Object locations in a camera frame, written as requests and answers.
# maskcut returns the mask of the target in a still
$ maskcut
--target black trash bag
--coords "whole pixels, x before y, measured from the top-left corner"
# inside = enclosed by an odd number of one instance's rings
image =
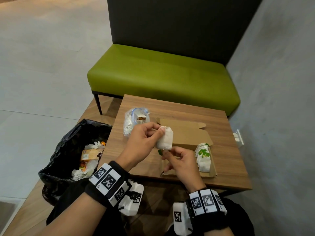
[[[107,142],[112,126],[83,119],[58,143],[49,164],[38,175],[44,182],[43,198],[55,206],[59,197],[74,182],[71,173],[78,170],[84,146],[94,142]]]

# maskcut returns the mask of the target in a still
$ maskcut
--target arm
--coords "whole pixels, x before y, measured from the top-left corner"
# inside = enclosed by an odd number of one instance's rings
[[[193,151],[182,147],[172,147],[171,151],[163,151],[162,159],[167,159],[169,161],[169,163],[165,166],[164,171],[174,169],[177,177],[190,193],[206,187],[199,174],[198,165]],[[204,235],[234,236],[229,227],[222,230],[211,230],[204,233]]]
[[[149,155],[164,135],[165,130],[159,128],[159,124],[152,122],[134,126],[125,149],[115,161],[129,172]],[[105,211],[106,207],[83,193],[37,236],[90,236]]]

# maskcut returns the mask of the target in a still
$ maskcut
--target green bench seat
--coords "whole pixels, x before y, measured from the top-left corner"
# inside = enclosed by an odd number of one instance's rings
[[[99,110],[98,94],[184,103],[227,116],[240,103],[222,64],[131,46],[113,44],[90,69],[88,81]]]

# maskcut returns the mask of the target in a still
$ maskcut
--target bench leg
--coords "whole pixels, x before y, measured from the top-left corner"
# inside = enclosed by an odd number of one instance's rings
[[[94,95],[94,98],[95,98],[95,101],[96,101],[96,105],[97,105],[97,107],[98,107],[98,109],[99,109],[99,111],[100,111],[100,114],[103,115],[103,114],[102,114],[102,109],[101,109],[101,107],[100,107],[100,99],[99,99],[99,97],[98,97],[98,94],[93,93],[93,95]]]

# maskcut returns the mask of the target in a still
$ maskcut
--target wristband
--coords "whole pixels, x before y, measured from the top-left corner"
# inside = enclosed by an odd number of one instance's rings
[[[89,178],[85,193],[107,208],[115,207],[131,188],[128,178],[129,173],[115,161],[105,163]]]
[[[228,227],[227,210],[215,190],[204,188],[189,194],[186,205],[194,232],[205,233]]]

